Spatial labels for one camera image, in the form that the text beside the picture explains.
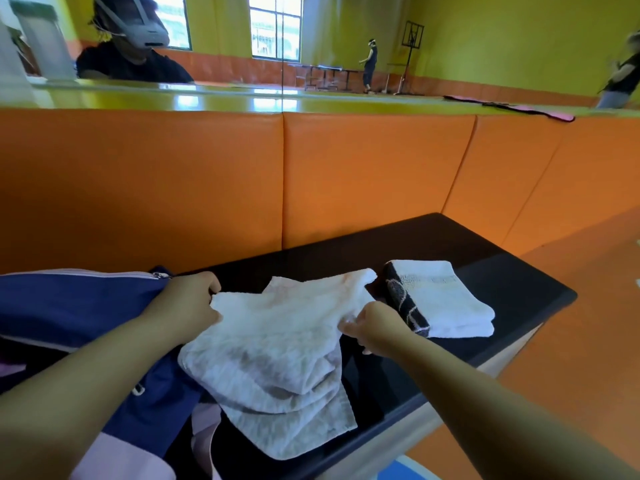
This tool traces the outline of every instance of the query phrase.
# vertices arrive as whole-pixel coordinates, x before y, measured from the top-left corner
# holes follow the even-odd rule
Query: orange floor
[[[578,292],[500,382],[576,425],[640,469],[640,208],[523,259]],[[446,427],[409,457],[443,480],[478,480]]]

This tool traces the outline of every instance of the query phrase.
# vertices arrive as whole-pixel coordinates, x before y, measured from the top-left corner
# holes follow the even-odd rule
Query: zipper
[[[166,273],[146,273],[144,271],[128,271],[124,273],[101,273],[87,269],[43,269],[41,271],[25,271],[22,273],[7,273],[2,276],[15,276],[18,274],[68,274],[71,276],[95,276],[97,278],[144,278],[147,280],[160,280],[169,278]]]

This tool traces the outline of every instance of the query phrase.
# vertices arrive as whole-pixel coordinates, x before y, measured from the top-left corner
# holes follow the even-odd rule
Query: hand
[[[210,271],[173,278],[140,318],[152,321],[154,330],[173,346],[186,344],[222,320],[211,307],[209,292],[220,289],[220,282]]]
[[[345,335],[358,339],[366,350],[389,357],[402,344],[411,339],[413,332],[400,315],[390,306],[373,301],[366,304],[353,322],[340,322],[338,329]]]

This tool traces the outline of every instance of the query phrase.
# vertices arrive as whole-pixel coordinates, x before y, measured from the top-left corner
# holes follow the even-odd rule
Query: person
[[[376,40],[369,40],[369,56],[361,60],[359,63],[364,64],[364,74],[362,75],[362,81],[364,83],[364,92],[371,92],[371,81],[373,79],[373,71],[376,69],[376,63],[378,62],[378,46]]]
[[[218,291],[210,272],[173,278],[138,318],[0,396],[0,479],[68,478],[154,362],[221,320],[210,307],[210,292]],[[415,335],[382,303],[369,303],[339,329],[412,377],[484,479],[640,477],[586,435]]]
[[[627,46],[633,55],[622,64],[613,63],[614,72],[604,88],[597,109],[623,108],[640,83],[640,31],[629,35]]]
[[[82,51],[76,60],[78,77],[185,84],[193,82],[193,78],[179,63],[152,49],[167,45],[168,33],[156,14],[156,2],[140,0],[140,5],[148,17],[148,29],[140,24],[141,15],[134,0],[94,0],[95,15],[91,23],[101,33],[110,35],[111,39]]]

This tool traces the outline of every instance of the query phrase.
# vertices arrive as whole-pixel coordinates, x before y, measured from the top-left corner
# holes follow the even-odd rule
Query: black shirt
[[[373,54],[371,58],[364,63],[364,70],[372,72],[373,69],[376,68],[376,62],[378,62],[378,47],[374,45],[371,49],[373,50]]]
[[[193,82],[193,78],[177,62],[152,50],[147,61],[135,65],[126,60],[113,42],[102,42],[97,47],[88,47],[76,60],[78,77],[85,70],[96,70],[111,79],[140,80],[142,82]]]
[[[636,90],[638,83],[640,83],[640,54],[635,54],[629,57],[620,67],[631,64],[636,68],[633,69],[631,74],[626,76],[623,80],[619,82],[613,82],[609,80],[607,83],[607,87],[604,88],[605,91],[615,91],[619,93],[631,94]]]

